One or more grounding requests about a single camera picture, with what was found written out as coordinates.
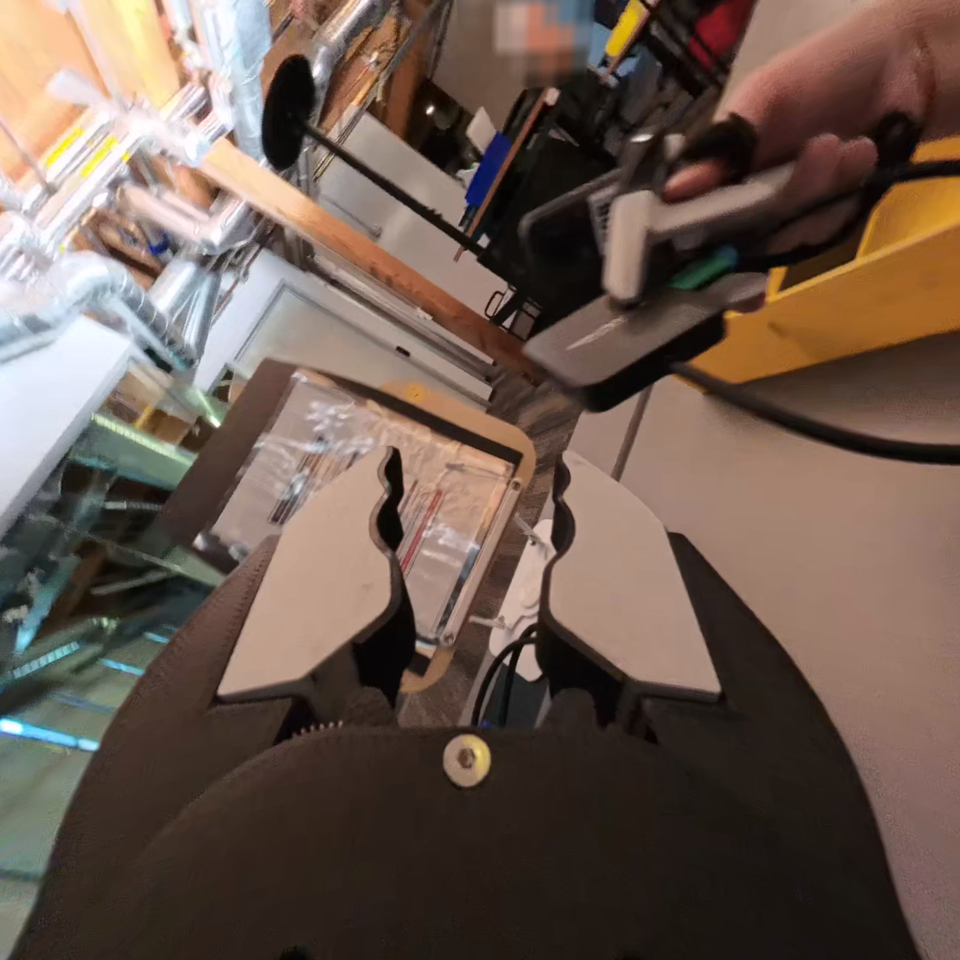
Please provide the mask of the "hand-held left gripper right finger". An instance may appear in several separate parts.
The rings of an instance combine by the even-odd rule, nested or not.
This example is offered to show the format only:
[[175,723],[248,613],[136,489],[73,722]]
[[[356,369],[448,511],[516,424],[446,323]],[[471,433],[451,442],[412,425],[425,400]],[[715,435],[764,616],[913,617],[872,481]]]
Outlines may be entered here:
[[643,692],[718,701],[721,682],[661,520],[574,451],[556,465],[553,495],[545,627]]

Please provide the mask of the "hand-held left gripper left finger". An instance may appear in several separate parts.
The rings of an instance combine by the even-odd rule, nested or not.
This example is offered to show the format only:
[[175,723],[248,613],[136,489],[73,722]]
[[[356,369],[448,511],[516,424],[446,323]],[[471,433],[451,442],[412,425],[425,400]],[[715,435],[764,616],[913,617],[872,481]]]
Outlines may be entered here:
[[222,584],[246,586],[222,701],[348,701],[355,691],[399,698],[413,658],[413,603],[398,548],[404,530],[400,450],[379,447],[331,481]]

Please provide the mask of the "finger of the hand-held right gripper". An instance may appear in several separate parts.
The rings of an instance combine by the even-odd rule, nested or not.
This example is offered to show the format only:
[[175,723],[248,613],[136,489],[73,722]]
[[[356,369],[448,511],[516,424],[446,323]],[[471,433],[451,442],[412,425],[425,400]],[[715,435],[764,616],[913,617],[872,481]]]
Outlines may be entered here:
[[670,205],[652,188],[611,201],[604,248],[604,289],[619,304],[639,301],[648,256],[671,236]]

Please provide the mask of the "dark grey hub adapter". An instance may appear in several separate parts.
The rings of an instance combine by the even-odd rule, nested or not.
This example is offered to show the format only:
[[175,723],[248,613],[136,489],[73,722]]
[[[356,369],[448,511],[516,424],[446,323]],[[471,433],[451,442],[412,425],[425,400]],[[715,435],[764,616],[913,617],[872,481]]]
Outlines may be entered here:
[[524,345],[524,357],[588,412],[606,412],[723,341],[727,312],[764,301],[767,275],[737,272],[702,291],[637,306],[603,296]]

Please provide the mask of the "yellow plastic bin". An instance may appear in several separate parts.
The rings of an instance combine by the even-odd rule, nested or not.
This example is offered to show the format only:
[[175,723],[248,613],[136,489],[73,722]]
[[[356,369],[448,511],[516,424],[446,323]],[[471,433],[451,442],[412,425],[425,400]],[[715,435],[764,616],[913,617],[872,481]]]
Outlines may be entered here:
[[725,322],[692,365],[734,383],[958,331],[958,177],[893,186],[852,259],[798,283],[775,268],[763,308]]

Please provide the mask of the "person's right hand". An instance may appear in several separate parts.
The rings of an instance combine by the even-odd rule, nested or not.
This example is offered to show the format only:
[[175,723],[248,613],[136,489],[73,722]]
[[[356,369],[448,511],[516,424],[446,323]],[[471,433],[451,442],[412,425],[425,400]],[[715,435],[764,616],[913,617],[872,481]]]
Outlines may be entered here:
[[753,172],[795,164],[788,211],[859,185],[878,161],[869,135],[893,113],[924,139],[958,136],[958,1],[862,3],[755,68],[713,121],[752,128]]

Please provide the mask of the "black office chair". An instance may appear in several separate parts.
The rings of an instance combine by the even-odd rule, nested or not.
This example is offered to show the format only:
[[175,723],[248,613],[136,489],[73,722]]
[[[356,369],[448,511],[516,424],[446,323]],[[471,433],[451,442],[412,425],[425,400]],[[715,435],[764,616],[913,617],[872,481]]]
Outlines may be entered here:
[[523,297],[535,309],[532,332],[600,293],[601,257],[581,188],[616,168],[605,145],[615,107],[614,88],[592,73],[561,87],[478,216],[488,240],[478,260],[508,282],[508,305],[518,308]]

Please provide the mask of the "small blue storage bin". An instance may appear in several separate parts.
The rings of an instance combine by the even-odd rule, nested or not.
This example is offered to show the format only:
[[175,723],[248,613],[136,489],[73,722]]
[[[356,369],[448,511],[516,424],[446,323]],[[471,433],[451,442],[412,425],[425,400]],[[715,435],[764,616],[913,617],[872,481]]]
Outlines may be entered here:
[[511,147],[511,139],[501,131],[496,131],[467,188],[464,200],[469,208],[484,205],[503,164],[508,160]]

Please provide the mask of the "clear acrylic instruction sheet holder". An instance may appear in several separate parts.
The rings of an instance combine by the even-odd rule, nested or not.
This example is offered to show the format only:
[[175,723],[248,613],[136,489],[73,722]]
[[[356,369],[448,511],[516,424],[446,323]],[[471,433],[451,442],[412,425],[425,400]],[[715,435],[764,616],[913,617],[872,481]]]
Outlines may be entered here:
[[400,450],[401,571],[417,640],[449,647],[461,629],[477,563],[512,507],[523,451],[481,432],[484,415],[424,387],[397,393],[297,368],[191,546],[233,569],[364,455]]

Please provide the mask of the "black disc stand with pole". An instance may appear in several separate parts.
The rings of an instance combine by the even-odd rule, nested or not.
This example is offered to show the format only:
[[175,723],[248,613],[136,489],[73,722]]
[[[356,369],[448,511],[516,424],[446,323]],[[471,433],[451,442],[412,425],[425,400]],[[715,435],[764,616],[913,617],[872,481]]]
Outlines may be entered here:
[[310,117],[316,105],[317,90],[308,58],[302,55],[288,56],[272,79],[261,124],[263,151],[277,171],[286,171],[293,167],[304,151],[305,140],[313,140],[423,220],[457,241],[464,249],[469,249],[476,256],[485,252],[485,247],[444,219],[436,209],[379,173],[313,125]]

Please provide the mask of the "silver ventilation ducts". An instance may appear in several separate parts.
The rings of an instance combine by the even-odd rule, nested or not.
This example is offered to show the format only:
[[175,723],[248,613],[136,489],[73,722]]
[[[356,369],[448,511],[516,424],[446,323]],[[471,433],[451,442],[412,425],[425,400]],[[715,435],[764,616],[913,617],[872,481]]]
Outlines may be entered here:
[[177,194],[129,178],[141,154],[158,153],[199,167],[212,147],[233,137],[264,164],[265,98],[261,73],[272,47],[264,2],[165,2],[174,41],[196,79],[159,109],[124,106],[77,72],[61,69],[46,90],[85,106],[97,122],[68,144],[55,191],[44,203],[3,215],[3,344],[6,364],[45,347],[80,315],[120,319],[129,335],[174,369],[192,369],[197,347],[176,324],[176,308],[157,305],[117,259],[69,250],[89,212],[116,200],[187,244],[216,256],[246,241],[251,207],[219,200],[206,210]]

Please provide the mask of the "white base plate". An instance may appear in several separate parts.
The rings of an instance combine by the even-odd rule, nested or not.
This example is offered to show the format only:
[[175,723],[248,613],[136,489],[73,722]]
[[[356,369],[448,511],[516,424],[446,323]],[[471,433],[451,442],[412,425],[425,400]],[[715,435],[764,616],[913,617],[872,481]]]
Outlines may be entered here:
[[508,592],[493,619],[488,637],[492,656],[519,640],[527,628],[537,623],[544,571],[556,553],[551,543],[552,525],[552,519],[540,520],[533,527],[534,536],[525,539]]

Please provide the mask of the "wooden post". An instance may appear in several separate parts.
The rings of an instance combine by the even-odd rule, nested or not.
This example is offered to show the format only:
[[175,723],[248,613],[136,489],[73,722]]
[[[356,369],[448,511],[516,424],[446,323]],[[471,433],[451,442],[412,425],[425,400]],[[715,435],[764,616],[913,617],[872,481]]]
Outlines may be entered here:
[[459,336],[499,365],[534,384],[545,380],[544,371],[523,353],[520,340],[325,211],[280,175],[240,152],[229,139],[221,138],[213,144],[200,171],[269,220],[345,259],[396,296],[422,308],[438,327]]

